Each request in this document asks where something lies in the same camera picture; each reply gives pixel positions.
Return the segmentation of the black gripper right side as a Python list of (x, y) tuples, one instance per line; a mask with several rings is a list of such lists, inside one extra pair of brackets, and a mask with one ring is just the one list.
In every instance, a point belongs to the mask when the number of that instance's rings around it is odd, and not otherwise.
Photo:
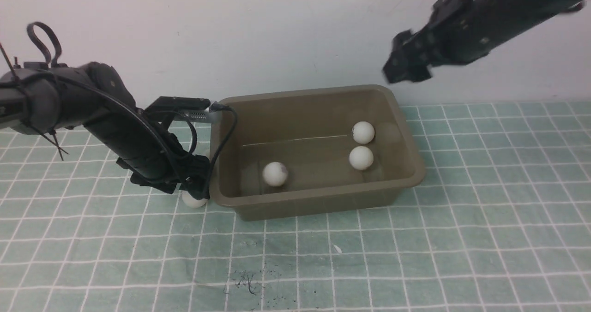
[[(432, 78), (436, 66), (465, 66), (490, 53), (485, 3), (488, 0), (437, 0), (426, 26), (395, 35), (382, 68), (386, 82), (419, 83)], [(413, 57), (413, 64), (407, 59)]]

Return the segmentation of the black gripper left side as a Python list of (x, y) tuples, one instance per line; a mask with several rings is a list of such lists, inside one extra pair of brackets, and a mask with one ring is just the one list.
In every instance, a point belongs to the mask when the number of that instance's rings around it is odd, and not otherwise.
[(196, 200), (209, 200), (211, 161), (207, 156), (192, 156), (183, 149), (177, 136), (158, 121), (148, 121), (168, 146), (167, 156), (158, 140), (142, 123), (128, 114), (107, 113), (86, 123), (86, 129), (132, 170), (130, 182), (173, 194), (185, 178), (183, 190)]

